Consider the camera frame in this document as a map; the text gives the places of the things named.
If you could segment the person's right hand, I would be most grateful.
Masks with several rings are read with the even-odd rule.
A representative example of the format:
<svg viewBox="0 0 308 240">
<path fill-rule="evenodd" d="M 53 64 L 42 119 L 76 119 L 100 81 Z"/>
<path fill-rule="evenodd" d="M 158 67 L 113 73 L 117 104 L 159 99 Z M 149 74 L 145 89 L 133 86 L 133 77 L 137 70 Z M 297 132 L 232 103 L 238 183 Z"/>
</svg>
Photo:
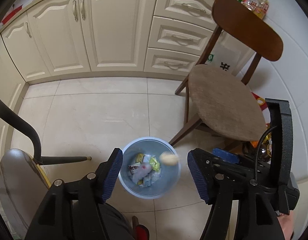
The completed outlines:
<svg viewBox="0 0 308 240">
<path fill-rule="evenodd" d="M 281 214 L 277 217 L 285 240 L 290 240 L 294 234 L 294 211 L 290 211 L 289 215 Z"/>
</svg>

